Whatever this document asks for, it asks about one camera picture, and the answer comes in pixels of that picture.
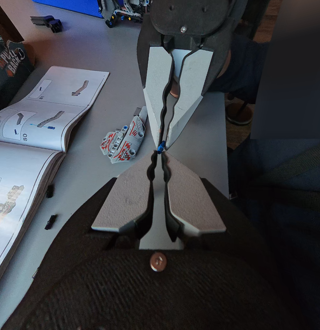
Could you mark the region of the grey lego panel red stickers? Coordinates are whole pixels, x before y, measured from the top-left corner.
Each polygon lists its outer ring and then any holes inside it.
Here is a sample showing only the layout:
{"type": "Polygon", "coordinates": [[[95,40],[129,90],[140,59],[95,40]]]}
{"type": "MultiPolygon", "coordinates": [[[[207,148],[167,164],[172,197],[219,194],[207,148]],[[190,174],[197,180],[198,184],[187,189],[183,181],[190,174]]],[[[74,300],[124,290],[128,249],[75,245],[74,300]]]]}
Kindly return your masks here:
{"type": "Polygon", "coordinates": [[[130,125],[110,131],[102,140],[100,149],[112,164],[135,158],[145,136],[147,107],[137,108],[130,125]]]}

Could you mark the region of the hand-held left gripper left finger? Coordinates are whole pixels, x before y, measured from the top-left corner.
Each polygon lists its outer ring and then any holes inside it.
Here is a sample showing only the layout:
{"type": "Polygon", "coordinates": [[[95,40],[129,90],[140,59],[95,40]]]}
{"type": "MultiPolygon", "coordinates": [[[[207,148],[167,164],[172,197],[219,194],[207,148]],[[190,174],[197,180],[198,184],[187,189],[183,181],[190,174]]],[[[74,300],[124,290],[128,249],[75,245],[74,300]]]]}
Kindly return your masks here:
{"type": "Polygon", "coordinates": [[[152,151],[117,177],[92,224],[93,230],[150,230],[156,164],[157,152],[152,151]]]}

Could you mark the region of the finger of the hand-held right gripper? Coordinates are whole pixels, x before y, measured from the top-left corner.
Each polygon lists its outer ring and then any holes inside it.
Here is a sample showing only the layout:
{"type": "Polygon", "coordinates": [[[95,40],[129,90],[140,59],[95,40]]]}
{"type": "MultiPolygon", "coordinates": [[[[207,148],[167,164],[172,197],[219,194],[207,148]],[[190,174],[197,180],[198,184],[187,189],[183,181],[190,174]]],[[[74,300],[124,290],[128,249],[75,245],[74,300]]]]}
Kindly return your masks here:
{"type": "Polygon", "coordinates": [[[150,47],[144,96],[155,147],[164,134],[166,100],[173,73],[174,60],[163,47],[150,47]]]}
{"type": "Polygon", "coordinates": [[[182,60],[179,97],[167,129],[166,150],[177,140],[203,98],[202,91],[212,57],[212,51],[199,49],[188,53],[182,60]]]}

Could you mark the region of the open lego instruction booklet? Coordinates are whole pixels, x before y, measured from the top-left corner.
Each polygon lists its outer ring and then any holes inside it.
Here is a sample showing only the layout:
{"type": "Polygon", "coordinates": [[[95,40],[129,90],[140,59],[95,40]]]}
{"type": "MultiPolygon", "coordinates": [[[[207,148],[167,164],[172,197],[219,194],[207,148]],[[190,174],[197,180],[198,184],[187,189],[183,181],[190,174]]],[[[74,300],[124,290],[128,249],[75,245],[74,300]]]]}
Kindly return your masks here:
{"type": "Polygon", "coordinates": [[[109,72],[52,66],[0,111],[0,279],[109,72]]]}

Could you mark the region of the blue plastic bin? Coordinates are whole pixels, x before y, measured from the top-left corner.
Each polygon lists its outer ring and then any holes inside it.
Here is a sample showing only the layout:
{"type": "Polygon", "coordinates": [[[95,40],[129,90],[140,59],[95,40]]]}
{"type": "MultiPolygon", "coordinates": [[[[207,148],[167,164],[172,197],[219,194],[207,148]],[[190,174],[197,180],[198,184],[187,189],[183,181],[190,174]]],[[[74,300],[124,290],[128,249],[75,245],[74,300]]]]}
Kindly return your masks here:
{"type": "Polygon", "coordinates": [[[96,0],[33,0],[33,2],[103,18],[96,0]]]}

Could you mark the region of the black blue lego piece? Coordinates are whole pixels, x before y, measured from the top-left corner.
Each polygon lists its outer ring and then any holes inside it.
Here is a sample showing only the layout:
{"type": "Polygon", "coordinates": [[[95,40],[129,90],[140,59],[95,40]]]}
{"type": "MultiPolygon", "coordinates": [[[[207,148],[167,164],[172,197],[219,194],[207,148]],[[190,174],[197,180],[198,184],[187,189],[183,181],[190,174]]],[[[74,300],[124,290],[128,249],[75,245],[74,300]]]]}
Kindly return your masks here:
{"type": "Polygon", "coordinates": [[[50,28],[53,33],[62,32],[62,22],[51,15],[30,16],[30,20],[36,26],[46,26],[50,28]]]}

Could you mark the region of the person's right hand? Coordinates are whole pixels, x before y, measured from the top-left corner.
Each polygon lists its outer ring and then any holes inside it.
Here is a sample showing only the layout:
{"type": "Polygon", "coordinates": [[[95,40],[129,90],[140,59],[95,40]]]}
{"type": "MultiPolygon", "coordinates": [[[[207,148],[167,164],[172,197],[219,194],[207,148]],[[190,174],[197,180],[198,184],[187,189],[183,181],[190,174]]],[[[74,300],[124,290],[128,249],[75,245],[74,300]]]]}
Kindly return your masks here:
{"type": "Polygon", "coordinates": [[[179,97],[179,81],[175,75],[171,79],[170,86],[171,86],[170,94],[177,99],[179,97]]]}

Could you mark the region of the round brown object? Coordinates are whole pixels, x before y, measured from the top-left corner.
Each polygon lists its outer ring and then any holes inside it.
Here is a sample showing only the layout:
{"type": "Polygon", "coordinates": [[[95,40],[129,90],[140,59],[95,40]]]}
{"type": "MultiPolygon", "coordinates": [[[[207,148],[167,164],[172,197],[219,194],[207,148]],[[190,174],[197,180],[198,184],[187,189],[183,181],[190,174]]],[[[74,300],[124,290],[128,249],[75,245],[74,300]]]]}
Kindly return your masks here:
{"type": "Polygon", "coordinates": [[[242,104],[231,103],[225,107],[225,116],[228,122],[236,126],[246,126],[252,122],[253,111],[248,102],[242,104]]]}

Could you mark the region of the grey lego truck model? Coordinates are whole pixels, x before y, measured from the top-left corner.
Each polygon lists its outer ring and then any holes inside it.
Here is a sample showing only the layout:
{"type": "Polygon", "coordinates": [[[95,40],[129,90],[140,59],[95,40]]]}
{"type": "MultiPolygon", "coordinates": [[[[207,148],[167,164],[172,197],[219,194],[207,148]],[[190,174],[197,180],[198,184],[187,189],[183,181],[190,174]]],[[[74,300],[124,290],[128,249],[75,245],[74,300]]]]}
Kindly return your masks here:
{"type": "Polygon", "coordinates": [[[121,20],[142,23],[144,14],[150,12],[150,0],[98,0],[99,13],[108,28],[113,28],[121,20]]]}

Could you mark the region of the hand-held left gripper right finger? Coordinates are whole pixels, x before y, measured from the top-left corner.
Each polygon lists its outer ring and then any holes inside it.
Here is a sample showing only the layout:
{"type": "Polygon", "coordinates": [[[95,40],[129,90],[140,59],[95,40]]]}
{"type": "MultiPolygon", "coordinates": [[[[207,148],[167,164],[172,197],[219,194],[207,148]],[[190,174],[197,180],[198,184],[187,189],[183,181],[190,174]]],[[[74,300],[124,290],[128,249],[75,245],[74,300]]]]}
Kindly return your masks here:
{"type": "Polygon", "coordinates": [[[226,226],[201,178],[165,151],[162,152],[162,169],[170,239],[224,233],[226,226]]]}

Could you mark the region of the dark lego set box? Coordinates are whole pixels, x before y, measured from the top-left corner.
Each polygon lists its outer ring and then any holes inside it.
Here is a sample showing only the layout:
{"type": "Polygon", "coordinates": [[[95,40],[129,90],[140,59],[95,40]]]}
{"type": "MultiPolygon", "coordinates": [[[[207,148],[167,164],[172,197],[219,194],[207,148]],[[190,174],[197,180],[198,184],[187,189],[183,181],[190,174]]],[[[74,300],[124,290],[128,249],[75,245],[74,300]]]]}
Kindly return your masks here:
{"type": "Polygon", "coordinates": [[[24,45],[5,43],[0,36],[0,110],[9,105],[33,70],[24,45]]]}

